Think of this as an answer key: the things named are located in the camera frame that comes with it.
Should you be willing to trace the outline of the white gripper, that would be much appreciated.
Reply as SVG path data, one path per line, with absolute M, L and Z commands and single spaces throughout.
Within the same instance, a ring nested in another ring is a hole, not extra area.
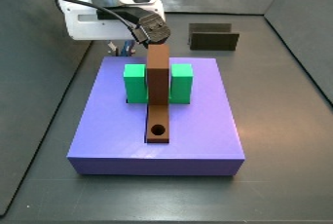
M 125 41 L 125 54 L 134 54 L 134 41 L 126 27 L 117 19 L 97 19 L 97 10 L 92 7 L 89 0 L 60 0 L 61 12 L 64 13 L 68 34 L 73 40 L 128 40 Z M 146 5 L 128 5 L 122 7 L 138 7 L 149 12 L 157 13 L 163 20 L 163 3 L 157 0 Z M 108 42 L 109 54 L 118 56 L 118 47 L 112 41 Z

